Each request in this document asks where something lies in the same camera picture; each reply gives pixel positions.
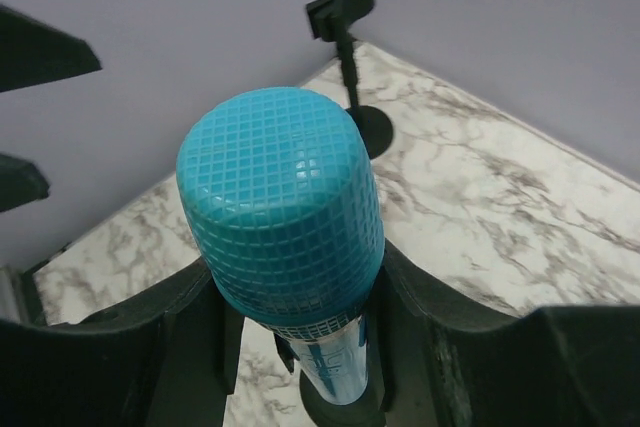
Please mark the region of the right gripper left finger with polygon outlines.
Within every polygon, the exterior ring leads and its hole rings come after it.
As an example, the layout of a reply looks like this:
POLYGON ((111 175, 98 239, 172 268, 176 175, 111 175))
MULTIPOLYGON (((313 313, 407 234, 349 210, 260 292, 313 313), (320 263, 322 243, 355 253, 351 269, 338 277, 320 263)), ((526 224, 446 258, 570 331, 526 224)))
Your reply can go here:
POLYGON ((244 319, 201 259, 78 324, 1 323, 4 426, 220 426, 244 319))

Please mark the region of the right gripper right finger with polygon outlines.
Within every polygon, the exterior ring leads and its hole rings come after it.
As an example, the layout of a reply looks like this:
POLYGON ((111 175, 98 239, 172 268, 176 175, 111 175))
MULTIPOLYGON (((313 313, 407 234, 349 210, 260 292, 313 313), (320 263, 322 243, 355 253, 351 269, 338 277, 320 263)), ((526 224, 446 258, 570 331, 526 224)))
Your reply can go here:
POLYGON ((635 426, 637 306, 486 307, 387 247, 374 389, 391 426, 635 426))

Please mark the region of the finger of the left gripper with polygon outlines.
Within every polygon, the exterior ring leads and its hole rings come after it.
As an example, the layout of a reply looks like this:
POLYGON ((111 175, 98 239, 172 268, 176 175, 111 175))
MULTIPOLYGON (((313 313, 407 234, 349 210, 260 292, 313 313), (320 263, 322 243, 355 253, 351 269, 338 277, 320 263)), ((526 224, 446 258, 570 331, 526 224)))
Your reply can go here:
POLYGON ((97 72, 89 44, 1 5, 1 91, 43 85, 97 72))
POLYGON ((50 184, 33 162, 7 154, 0 158, 1 212, 49 197, 50 184))

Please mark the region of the blue microphone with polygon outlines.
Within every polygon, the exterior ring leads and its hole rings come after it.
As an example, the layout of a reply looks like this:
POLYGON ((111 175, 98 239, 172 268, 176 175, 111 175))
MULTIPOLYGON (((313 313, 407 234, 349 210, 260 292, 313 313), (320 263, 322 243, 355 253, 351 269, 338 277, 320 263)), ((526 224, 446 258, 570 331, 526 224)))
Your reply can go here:
POLYGON ((385 236, 349 114, 297 87, 237 95, 188 132, 176 181, 224 299, 284 340, 324 400, 359 400, 368 383, 363 307, 385 236))

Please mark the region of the black round-base stand with clip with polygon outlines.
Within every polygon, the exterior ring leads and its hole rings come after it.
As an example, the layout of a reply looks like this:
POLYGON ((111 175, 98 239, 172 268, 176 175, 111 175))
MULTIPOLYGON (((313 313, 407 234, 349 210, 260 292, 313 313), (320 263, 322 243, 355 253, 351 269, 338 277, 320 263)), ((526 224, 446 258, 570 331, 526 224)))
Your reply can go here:
POLYGON ((338 332, 291 344, 303 406, 317 426, 384 426, 384 374, 375 338, 359 317, 338 332))

